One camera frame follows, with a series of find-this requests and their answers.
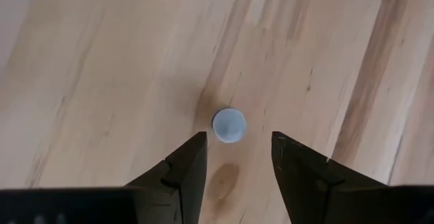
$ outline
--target wood grain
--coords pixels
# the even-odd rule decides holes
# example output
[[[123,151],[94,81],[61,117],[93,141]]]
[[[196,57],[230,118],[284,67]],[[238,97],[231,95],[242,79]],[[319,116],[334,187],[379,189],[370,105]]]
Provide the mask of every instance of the wood grain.
[[[433,184],[434,43],[401,138],[390,184]]]
[[[430,134],[415,150],[406,142],[429,123],[409,108],[416,93],[414,107],[428,109],[433,7],[32,0],[0,76],[0,187],[124,185],[206,130],[200,223],[289,223],[272,131],[387,182],[410,115],[394,176],[405,178],[429,144]],[[210,129],[223,107],[247,119],[236,144]]]
[[[0,0],[0,71],[7,64],[32,0]]]
[[[389,182],[433,35],[429,0],[383,0],[333,158]]]

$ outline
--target wood knot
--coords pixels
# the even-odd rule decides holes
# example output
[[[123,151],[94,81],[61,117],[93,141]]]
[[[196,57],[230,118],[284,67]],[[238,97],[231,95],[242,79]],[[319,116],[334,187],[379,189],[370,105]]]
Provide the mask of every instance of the wood knot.
[[[239,167],[235,164],[222,165],[211,177],[208,196],[214,202],[223,202],[237,184]]]

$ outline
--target black plastic jaw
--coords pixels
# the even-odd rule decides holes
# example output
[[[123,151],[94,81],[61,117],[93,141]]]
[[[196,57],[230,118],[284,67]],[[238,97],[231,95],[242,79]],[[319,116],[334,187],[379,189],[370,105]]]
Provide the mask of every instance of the black plastic jaw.
[[[125,187],[0,191],[0,223],[197,223],[205,187],[199,132]]]
[[[281,132],[272,158],[292,224],[434,223],[433,187],[388,187]]]

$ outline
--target wooden floor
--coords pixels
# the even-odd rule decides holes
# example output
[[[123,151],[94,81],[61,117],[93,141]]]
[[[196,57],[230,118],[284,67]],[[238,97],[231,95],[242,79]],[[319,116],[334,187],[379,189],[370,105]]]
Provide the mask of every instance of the wooden floor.
[[[289,223],[281,130],[434,184],[434,0],[0,1],[0,187],[123,185],[209,133],[201,223]],[[210,119],[245,113],[219,143]]]

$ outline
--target light wood plank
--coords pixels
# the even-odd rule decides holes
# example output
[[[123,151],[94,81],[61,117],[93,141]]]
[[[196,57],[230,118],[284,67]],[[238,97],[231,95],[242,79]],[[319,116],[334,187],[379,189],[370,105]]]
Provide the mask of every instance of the light wood plank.
[[[0,71],[7,64],[32,0],[0,0]]]
[[[381,2],[270,1],[235,3],[245,16],[231,19],[223,39],[236,38],[235,45],[219,50],[199,101],[198,130],[209,130],[225,106],[241,109],[248,122],[237,144],[210,138],[202,223],[289,222],[271,165],[271,131],[331,155]],[[277,10],[257,18],[251,8],[263,5]]]
[[[33,186],[41,173],[95,4],[32,1],[0,79],[1,187]]]
[[[434,43],[410,109],[393,168],[392,185],[434,184]]]
[[[434,31],[433,0],[383,0],[333,159],[389,182]]]
[[[39,184],[123,185],[188,139],[233,1],[107,0]]]

